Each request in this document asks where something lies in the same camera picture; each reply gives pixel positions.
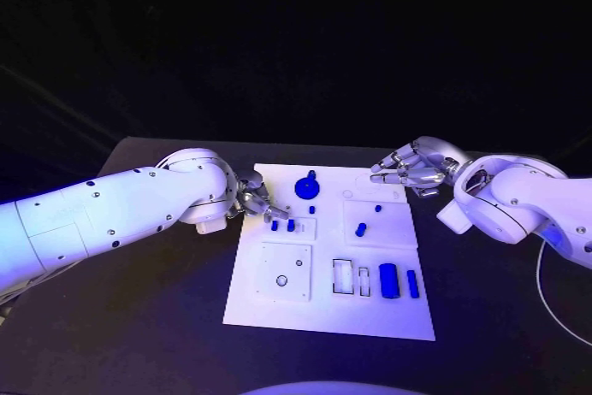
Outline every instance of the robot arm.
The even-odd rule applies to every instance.
[[[287,218],[268,203],[259,174],[236,176],[205,149],[177,151],[156,168],[134,168],[1,204],[0,302],[11,286],[121,248],[176,221],[206,234],[242,211]]]
[[[394,166],[395,170],[378,173]],[[375,183],[408,186],[420,198],[453,187],[437,214],[457,233],[475,226],[491,238],[517,244],[535,233],[564,258],[592,268],[592,179],[568,179],[551,164],[524,156],[470,159],[452,144],[420,137],[371,168]]]

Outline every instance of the blue object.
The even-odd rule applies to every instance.
[[[358,229],[355,230],[355,235],[358,237],[362,237],[365,231],[366,231],[366,225],[361,222],[358,225]]]
[[[410,297],[418,298],[415,272],[411,269],[407,271],[407,281],[410,282]]]
[[[296,181],[293,190],[296,191],[296,195],[304,200],[311,200],[320,191],[320,185],[314,180],[316,177],[317,174],[314,173],[314,170],[310,170],[309,175]]]
[[[379,264],[379,291],[382,298],[400,298],[397,266],[391,263]]]

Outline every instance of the black background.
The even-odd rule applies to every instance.
[[[433,135],[589,174],[577,0],[0,0],[0,199],[125,136],[395,148]]]

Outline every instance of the robotic hand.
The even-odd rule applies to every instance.
[[[235,174],[216,153],[176,151],[154,168],[134,168],[62,190],[0,204],[0,303],[83,258],[167,229],[225,229],[244,211],[287,219],[262,177]]]
[[[437,214],[457,233],[475,226],[491,238],[517,244],[537,234],[564,258],[592,268],[592,179],[531,157],[470,159],[450,143],[420,137],[371,168],[374,183],[402,184],[420,198],[453,187],[453,200]]]

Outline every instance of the white board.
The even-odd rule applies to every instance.
[[[262,217],[244,217],[223,324],[436,340],[402,187],[369,183],[365,168],[257,164],[255,170],[296,225],[288,232],[280,221],[271,231]],[[309,170],[320,192],[303,200],[293,187]],[[358,237],[361,222],[368,228]],[[350,260],[353,294],[333,293],[333,260]],[[385,262],[398,270],[395,299],[381,296],[378,265]],[[363,277],[359,268],[368,269]],[[410,297],[407,270],[415,272],[418,298]],[[359,288],[359,281],[368,286]],[[368,289],[363,297],[359,292]]]

